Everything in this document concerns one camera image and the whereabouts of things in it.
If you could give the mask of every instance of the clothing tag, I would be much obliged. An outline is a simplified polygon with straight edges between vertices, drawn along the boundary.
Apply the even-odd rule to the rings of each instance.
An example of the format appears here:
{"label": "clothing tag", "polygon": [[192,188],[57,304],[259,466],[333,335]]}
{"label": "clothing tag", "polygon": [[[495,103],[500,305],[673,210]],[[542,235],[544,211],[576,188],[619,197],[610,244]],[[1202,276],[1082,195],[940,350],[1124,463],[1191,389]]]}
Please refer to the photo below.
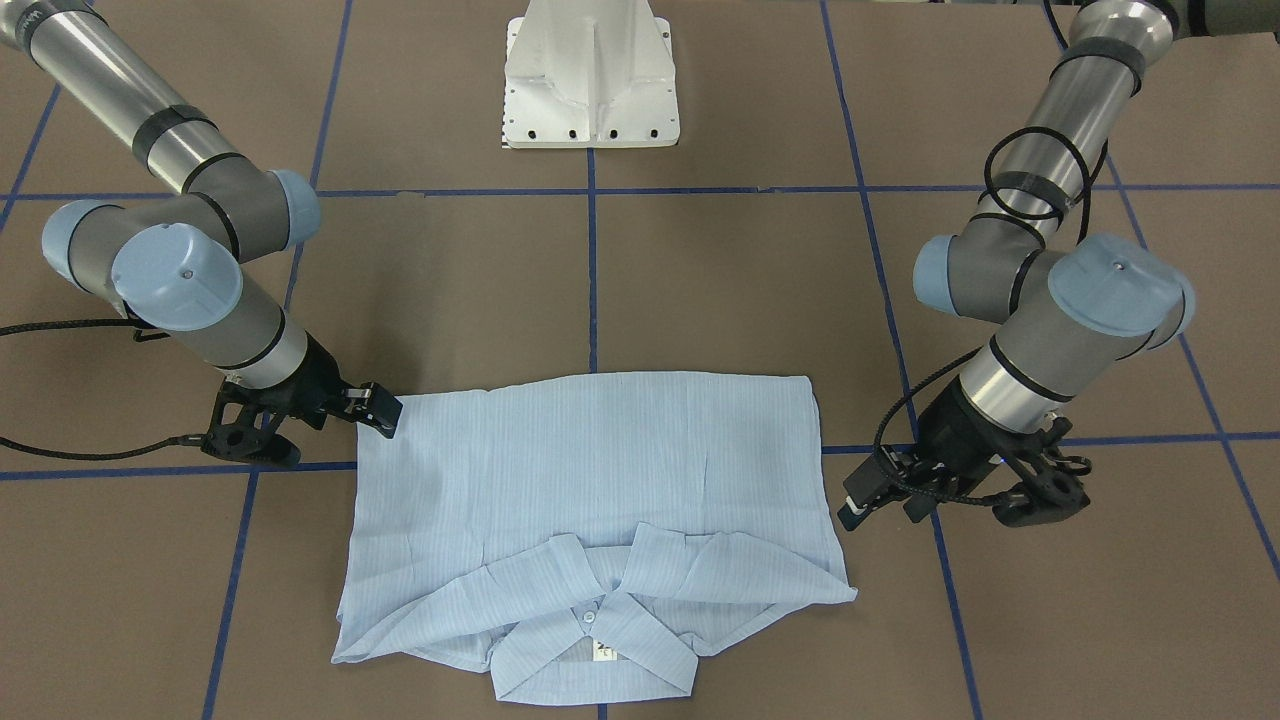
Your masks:
{"label": "clothing tag", "polygon": [[612,647],[602,643],[600,641],[598,641],[595,638],[591,638],[591,648],[593,648],[591,650],[591,661],[593,662],[609,661],[609,660],[617,660],[618,659],[618,651],[613,650]]}

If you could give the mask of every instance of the light blue cap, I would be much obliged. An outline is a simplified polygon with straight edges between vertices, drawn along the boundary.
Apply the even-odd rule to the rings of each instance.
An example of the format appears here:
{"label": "light blue cap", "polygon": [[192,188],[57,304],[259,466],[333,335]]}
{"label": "light blue cap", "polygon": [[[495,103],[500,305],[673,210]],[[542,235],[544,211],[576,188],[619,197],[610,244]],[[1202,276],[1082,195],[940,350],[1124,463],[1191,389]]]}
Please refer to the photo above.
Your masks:
{"label": "light blue cap", "polygon": [[236,258],[198,228],[152,225],[111,263],[115,292],[140,318],[173,332],[207,328],[230,314],[244,288]]}
{"label": "light blue cap", "polygon": [[81,290],[84,288],[76,282],[76,275],[72,274],[72,234],[79,227],[79,222],[84,219],[84,215],[108,205],[111,204],[102,200],[77,200],[68,202],[54,210],[54,214],[45,222],[45,232],[40,236],[40,249],[45,254],[45,260],[67,282]]}
{"label": "light blue cap", "polygon": [[1188,296],[1190,283],[1137,243],[1114,234],[1089,236],[1048,273],[1048,291],[1064,313],[1103,334],[1137,337],[1160,327]]}
{"label": "light blue cap", "polygon": [[959,315],[955,304],[951,302],[951,281],[947,278],[952,237],[955,236],[940,234],[924,243],[920,254],[915,256],[911,286],[920,302],[934,310]]}
{"label": "light blue cap", "polygon": [[271,170],[280,181],[284,202],[289,206],[289,241],[284,247],[301,245],[320,231],[320,199],[306,178],[293,170]]}

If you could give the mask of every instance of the fabric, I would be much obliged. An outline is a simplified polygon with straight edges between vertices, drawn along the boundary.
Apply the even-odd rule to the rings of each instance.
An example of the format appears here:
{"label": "fabric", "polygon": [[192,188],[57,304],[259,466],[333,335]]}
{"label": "fabric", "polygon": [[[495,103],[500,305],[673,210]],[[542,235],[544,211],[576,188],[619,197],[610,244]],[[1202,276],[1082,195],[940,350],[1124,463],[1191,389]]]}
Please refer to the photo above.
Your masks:
{"label": "fabric", "polygon": [[401,400],[394,439],[360,427],[334,662],[404,652],[532,705],[682,697],[699,656],[856,594],[806,378]]}

